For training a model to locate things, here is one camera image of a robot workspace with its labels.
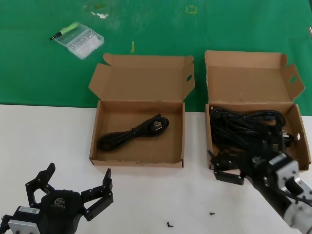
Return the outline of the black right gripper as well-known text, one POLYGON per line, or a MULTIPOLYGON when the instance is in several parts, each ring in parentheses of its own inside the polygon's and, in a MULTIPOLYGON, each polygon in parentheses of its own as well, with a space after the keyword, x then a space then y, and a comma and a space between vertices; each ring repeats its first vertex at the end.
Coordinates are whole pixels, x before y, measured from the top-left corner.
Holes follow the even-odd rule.
POLYGON ((272 175, 269 172, 269 161, 276 156, 273 147, 268 143, 253 145, 245 151, 220 150, 217 154, 207 150, 209 169, 214 170, 216 180, 243 185, 244 178, 240 175, 224 171, 240 171, 260 193, 277 193, 276 182, 271 182, 272 175))

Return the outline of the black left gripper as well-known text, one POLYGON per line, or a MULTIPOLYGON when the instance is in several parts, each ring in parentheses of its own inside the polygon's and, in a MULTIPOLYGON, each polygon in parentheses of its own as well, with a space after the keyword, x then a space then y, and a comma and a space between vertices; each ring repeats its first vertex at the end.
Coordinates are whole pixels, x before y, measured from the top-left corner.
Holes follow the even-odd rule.
POLYGON ((55 164, 50 163, 46 170, 40 171, 35 179, 25 184, 29 206, 19 206, 13 214, 12 233, 74 234, 82 215, 87 221, 91 221, 114 202, 110 168, 107 169, 101 186, 85 190, 81 194, 55 190, 49 184, 55 170, 55 164), (38 189, 46 194, 40 203, 35 199, 35 191, 38 189), (83 203, 96 199, 98 201, 89 208, 83 208, 83 203))

